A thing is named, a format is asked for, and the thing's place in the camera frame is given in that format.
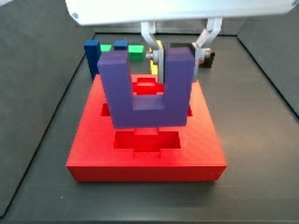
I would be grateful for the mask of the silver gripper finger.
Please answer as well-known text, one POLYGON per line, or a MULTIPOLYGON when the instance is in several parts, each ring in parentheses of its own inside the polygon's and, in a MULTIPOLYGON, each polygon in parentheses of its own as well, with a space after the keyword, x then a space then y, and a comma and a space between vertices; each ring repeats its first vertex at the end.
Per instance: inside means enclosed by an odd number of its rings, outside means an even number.
POLYGON ((155 39, 155 22, 142 22, 142 36, 153 51, 146 54, 146 58, 158 65, 158 81, 165 84, 165 47, 155 39))

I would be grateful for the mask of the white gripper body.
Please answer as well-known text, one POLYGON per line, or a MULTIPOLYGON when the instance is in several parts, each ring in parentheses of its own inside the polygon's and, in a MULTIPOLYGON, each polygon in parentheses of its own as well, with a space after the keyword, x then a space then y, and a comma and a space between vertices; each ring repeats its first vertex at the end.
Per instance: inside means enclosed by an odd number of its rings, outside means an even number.
POLYGON ((299 0, 66 0, 66 4, 80 25, 110 25, 286 14, 299 0))

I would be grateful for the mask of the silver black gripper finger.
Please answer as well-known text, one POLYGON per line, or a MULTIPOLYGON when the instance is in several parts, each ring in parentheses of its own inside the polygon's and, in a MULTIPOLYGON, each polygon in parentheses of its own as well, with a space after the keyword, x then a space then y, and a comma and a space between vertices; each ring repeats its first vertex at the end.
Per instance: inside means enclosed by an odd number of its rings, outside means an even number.
POLYGON ((206 28, 203 29, 199 38, 191 43, 195 50, 195 65, 194 65, 194 76, 198 76, 199 64, 211 55, 211 43, 221 33, 222 17, 214 17, 207 20, 206 28))

